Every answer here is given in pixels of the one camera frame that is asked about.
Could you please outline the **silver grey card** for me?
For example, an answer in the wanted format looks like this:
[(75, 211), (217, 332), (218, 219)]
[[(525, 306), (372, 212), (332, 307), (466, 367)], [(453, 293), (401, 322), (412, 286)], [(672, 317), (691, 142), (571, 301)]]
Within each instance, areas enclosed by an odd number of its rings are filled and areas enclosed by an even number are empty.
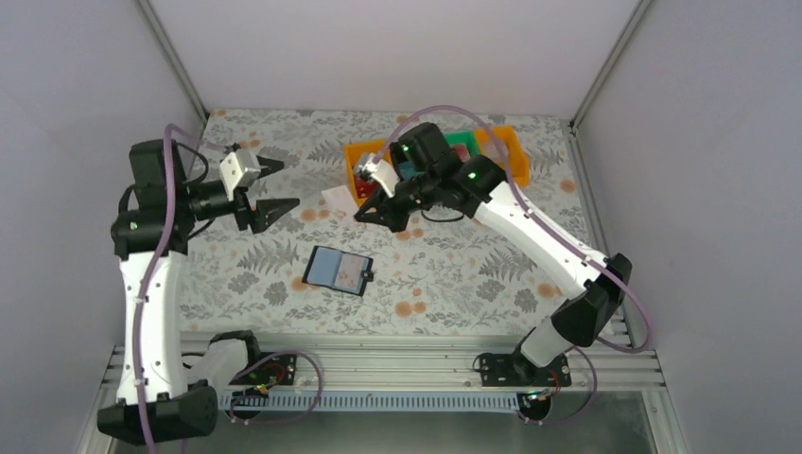
[(335, 211), (356, 212), (357, 204), (349, 188), (345, 185), (331, 187), (322, 191), (323, 199)]

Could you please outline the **black leather card holder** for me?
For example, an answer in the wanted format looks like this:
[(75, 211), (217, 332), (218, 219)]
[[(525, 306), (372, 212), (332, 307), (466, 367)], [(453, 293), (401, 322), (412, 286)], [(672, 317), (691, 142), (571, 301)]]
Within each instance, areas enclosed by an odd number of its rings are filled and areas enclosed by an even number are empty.
[(302, 282), (310, 286), (362, 296), (373, 282), (374, 260), (365, 255), (315, 246), (307, 262)]

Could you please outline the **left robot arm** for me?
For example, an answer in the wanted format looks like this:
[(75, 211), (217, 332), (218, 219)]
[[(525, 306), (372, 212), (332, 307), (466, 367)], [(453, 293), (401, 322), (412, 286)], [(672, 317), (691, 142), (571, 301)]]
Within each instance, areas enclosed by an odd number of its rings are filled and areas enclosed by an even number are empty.
[(197, 363), (183, 364), (179, 300), (195, 225), (232, 216), (238, 229), (260, 234), (298, 205), (293, 198), (248, 198), (251, 185), (284, 168), (281, 161), (233, 145), (216, 179), (192, 180), (183, 169), (184, 149), (171, 138), (131, 147), (127, 195), (137, 205), (121, 203), (111, 228), (125, 287), (125, 356), (115, 400), (96, 423), (103, 434), (148, 448), (211, 434), (224, 389), (234, 379), (252, 382), (263, 370), (250, 330), (215, 335)]

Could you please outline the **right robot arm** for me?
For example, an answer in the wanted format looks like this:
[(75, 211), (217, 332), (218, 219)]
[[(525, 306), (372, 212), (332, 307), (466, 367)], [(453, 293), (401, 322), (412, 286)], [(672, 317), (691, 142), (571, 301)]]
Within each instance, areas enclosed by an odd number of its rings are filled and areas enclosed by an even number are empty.
[(433, 123), (422, 123), (391, 142), (393, 155), (412, 163), (404, 177), (398, 165), (376, 154), (354, 167), (377, 188), (355, 219), (406, 229), (410, 214), (434, 205), (456, 210), (504, 236), (550, 275), (565, 301), (533, 328), (510, 354), (481, 354), (476, 371), (485, 387), (561, 384), (573, 347), (589, 347), (618, 311), (632, 264), (618, 253), (608, 257), (584, 244), (541, 210), (530, 206), (501, 166), (478, 155), (464, 161)]

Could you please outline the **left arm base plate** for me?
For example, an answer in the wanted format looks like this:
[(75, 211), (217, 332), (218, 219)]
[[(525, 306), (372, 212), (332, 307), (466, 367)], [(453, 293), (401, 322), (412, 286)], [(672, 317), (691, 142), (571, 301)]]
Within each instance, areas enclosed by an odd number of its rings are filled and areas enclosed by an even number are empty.
[(270, 358), (245, 375), (234, 378), (236, 386), (290, 386), (294, 383), (298, 356), (280, 355)]

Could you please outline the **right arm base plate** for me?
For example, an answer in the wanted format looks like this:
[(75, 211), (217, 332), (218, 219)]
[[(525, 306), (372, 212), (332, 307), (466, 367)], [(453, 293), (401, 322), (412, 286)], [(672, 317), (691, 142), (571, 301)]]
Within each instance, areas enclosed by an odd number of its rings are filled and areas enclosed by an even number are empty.
[(472, 369), (484, 387), (567, 387), (572, 384), (567, 357), (560, 355), (548, 366), (538, 367), (520, 355), (483, 353)]

